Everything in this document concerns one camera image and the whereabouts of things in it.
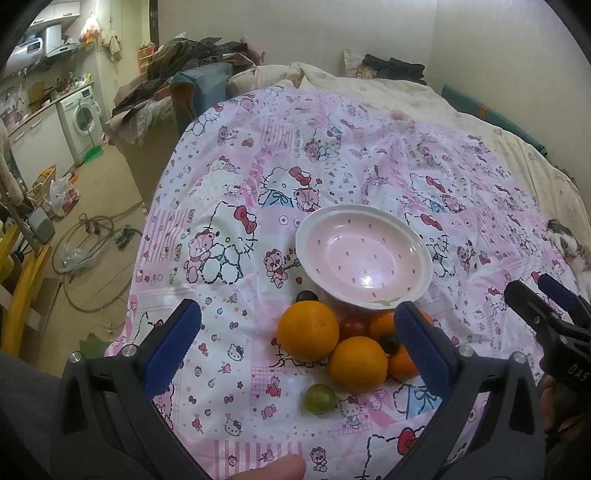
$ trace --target towel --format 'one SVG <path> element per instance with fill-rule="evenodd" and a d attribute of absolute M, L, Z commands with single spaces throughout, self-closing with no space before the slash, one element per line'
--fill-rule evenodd
<path fill-rule="evenodd" d="M 113 30 L 107 30 L 103 35 L 103 46 L 109 49 L 111 61 L 121 60 L 121 43 Z"/>

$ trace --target orange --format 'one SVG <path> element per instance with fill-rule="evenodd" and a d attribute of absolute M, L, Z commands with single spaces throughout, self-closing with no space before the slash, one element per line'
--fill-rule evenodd
<path fill-rule="evenodd" d="M 388 358 L 388 373 L 399 382 L 406 382 L 418 375 L 417 367 L 414 366 L 404 345 L 400 346 L 396 355 Z"/>
<path fill-rule="evenodd" d="M 296 360 L 317 362 L 339 342 L 339 322 L 324 303 L 298 301 L 279 319 L 277 341 Z"/>
<path fill-rule="evenodd" d="M 371 338 L 347 338 L 333 352 L 329 374 L 351 393 L 371 392 L 386 380 L 388 357 L 379 343 Z"/>
<path fill-rule="evenodd" d="M 433 325 L 433 318 L 422 310 L 419 310 L 427 321 Z M 380 338 L 389 333 L 396 333 L 394 326 L 394 312 L 378 313 L 369 320 L 369 337 L 379 342 Z"/>
<path fill-rule="evenodd" d="M 433 318 L 427 312 L 419 311 L 433 325 Z M 380 313 L 369 321 L 369 336 L 375 341 L 379 342 L 380 338 L 389 333 L 396 333 L 394 312 Z M 399 382 L 410 380 L 418 375 L 417 368 L 404 345 L 400 345 L 398 352 L 388 359 L 388 373 Z"/>

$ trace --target cable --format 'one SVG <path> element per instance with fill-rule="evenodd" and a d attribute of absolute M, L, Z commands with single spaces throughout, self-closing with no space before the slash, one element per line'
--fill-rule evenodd
<path fill-rule="evenodd" d="M 90 266 L 90 264 L 92 262 L 96 261 L 97 256 L 101 252 L 101 249 L 103 249 L 106 246 L 107 242 L 116 233 L 118 233 L 120 231 L 124 231 L 125 232 L 125 236 L 127 237 L 127 241 L 129 241 L 129 238 L 131 237 L 131 235 L 133 235 L 133 232 L 139 233 L 140 236 L 142 235 L 142 232 L 140 230 L 135 229 L 135 228 L 131 228 L 131 227 L 129 227 L 129 225 L 125 225 L 122 228 L 115 229 L 115 220 L 117 218 L 120 218 L 120 217 L 123 217 L 125 215 L 128 215 L 129 213 L 131 213 L 132 211 L 134 211 L 136 208 L 140 207 L 142 205 L 142 203 L 143 202 L 138 202 L 135 205 L 133 205 L 130 208 L 128 208 L 127 210 L 125 210 L 125 211 L 123 211 L 121 213 L 118 213 L 117 215 L 113 215 L 113 216 L 96 215 L 94 217 L 88 218 L 88 215 L 87 214 L 82 213 L 78 217 L 78 220 L 79 220 L 78 223 L 74 224 L 66 233 L 64 233 L 64 235 L 60 238 L 60 240 L 56 244 L 56 247 L 55 247 L 55 249 L 53 251 L 53 254 L 51 256 L 51 267 L 52 267 L 52 269 L 53 269 L 53 271 L 55 273 L 57 273 L 58 275 L 62 275 L 63 276 L 64 295 L 66 296 L 66 299 L 70 303 L 70 305 L 72 305 L 72 307 L 74 307 L 79 312 L 82 312 L 82 313 L 99 312 L 99 311 L 103 310 L 104 308 L 107 308 L 109 305 L 113 304 L 114 302 L 116 302 L 117 299 L 121 299 L 122 300 L 121 295 L 123 295 L 123 293 L 125 292 L 125 290 L 127 290 L 131 286 L 132 279 L 130 279 L 129 282 L 127 282 L 127 284 L 125 285 L 125 287 L 114 298 L 112 298 L 112 299 L 110 299 L 109 301 L 106 301 L 106 302 L 104 301 L 101 304 L 100 307 L 97 307 L 97 308 L 94 308 L 94 309 L 85 309 L 83 307 L 80 307 L 80 306 L 76 305 L 74 303 L 74 301 L 72 300 L 72 298 L 70 298 L 70 295 L 68 293 L 68 285 L 74 279 L 74 272 L 73 272 L 74 267 L 72 267 L 72 266 L 68 267 L 67 265 L 66 265 L 65 268 L 62 268 L 62 269 L 56 267 L 56 262 L 55 262 L 55 260 L 56 260 L 56 253 L 58 251 L 63 250 L 63 245 L 66 242 L 69 242 L 69 240 L 71 240 L 71 238 L 74 236 L 74 234 L 80 228 L 82 228 L 82 227 L 85 227 L 86 232 L 89 232 L 89 233 L 85 237 L 85 239 L 82 240 L 82 242 L 80 242 L 78 244 L 78 246 L 76 248 L 80 248 L 84 243 L 86 243 L 86 241 L 88 241 L 89 238 L 91 238 L 92 236 L 95 235 L 95 233 L 93 233 L 93 228 L 91 228 L 90 226 L 94 227 L 95 229 L 98 228 L 99 231 L 101 229 L 107 230 L 107 235 L 105 237 L 101 238 L 100 241 L 98 241 L 94 246 L 92 246 L 89 249 L 88 256 L 84 260 L 78 262 L 75 265 L 75 267 L 76 267 L 77 270 L 80 267 L 84 268 L 86 265 Z M 125 268 L 128 268 L 133 263 L 134 262 L 131 262 Z"/>

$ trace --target kitchen counter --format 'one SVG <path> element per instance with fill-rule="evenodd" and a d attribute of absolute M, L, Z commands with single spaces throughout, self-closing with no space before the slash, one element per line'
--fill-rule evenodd
<path fill-rule="evenodd" d="M 35 113 L 31 113 L 30 115 L 28 115 L 24 120 L 22 120 L 20 123 L 13 125 L 12 127 L 10 127 L 8 129 L 8 135 L 13 134 L 14 132 L 16 132 L 19 128 L 21 128 L 23 125 L 25 125 L 29 120 L 32 120 L 33 118 L 35 118 L 37 115 L 39 115 L 42 111 L 44 111 L 45 109 L 51 107 L 52 105 L 55 105 L 57 102 L 63 100 L 64 98 L 66 98 L 67 96 L 70 96 L 72 93 L 76 93 L 79 92 L 80 90 L 85 89 L 86 87 L 88 87 L 89 85 L 92 85 L 94 83 L 94 81 L 90 81 L 85 83 L 82 86 L 79 86 L 77 88 L 74 88 L 72 90 L 70 90 L 68 93 L 65 93 L 63 95 L 60 95 L 58 98 L 56 98 L 55 100 L 52 100 L 51 102 L 49 102 L 46 106 L 41 107 L 39 110 L 37 110 L 37 112 Z"/>

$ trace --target bowl rim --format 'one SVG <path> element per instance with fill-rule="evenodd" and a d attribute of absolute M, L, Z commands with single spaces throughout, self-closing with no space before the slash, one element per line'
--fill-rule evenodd
<path fill-rule="evenodd" d="M 317 275 L 316 269 L 313 268 L 308 256 L 307 249 L 305 248 L 305 244 L 307 238 L 313 230 L 313 227 L 316 224 L 318 224 L 318 222 L 322 221 L 322 219 L 330 215 L 335 215 L 337 213 L 365 214 L 372 218 L 385 221 L 393 228 L 401 231 L 407 238 L 410 237 L 410 240 L 413 243 L 413 245 L 417 246 L 417 250 L 419 251 L 421 259 L 421 275 L 420 280 L 417 284 L 417 288 L 414 288 L 412 293 L 391 300 L 389 302 L 383 300 L 377 300 L 375 302 L 365 302 L 362 300 L 352 299 L 347 295 L 341 293 L 339 290 L 329 287 L 326 284 L 326 282 L 322 280 L 321 276 Z M 430 287 L 431 281 L 433 279 L 433 259 L 427 246 L 423 242 L 423 239 L 419 237 L 418 233 L 415 232 L 409 225 L 407 225 L 401 219 L 395 217 L 394 215 L 388 212 L 384 212 L 383 210 L 369 205 L 352 203 L 351 205 L 338 204 L 321 207 L 320 209 L 315 210 L 314 212 L 309 214 L 306 218 L 304 218 L 304 220 L 302 220 L 300 226 L 297 229 L 297 232 L 295 233 L 295 242 L 295 253 L 297 255 L 297 258 L 312 282 L 314 282 L 316 285 L 318 285 L 332 297 L 345 303 L 361 307 L 366 310 L 393 310 L 399 303 L 403 301 L 416 301 L 425 294 L 425 292 Z"/>

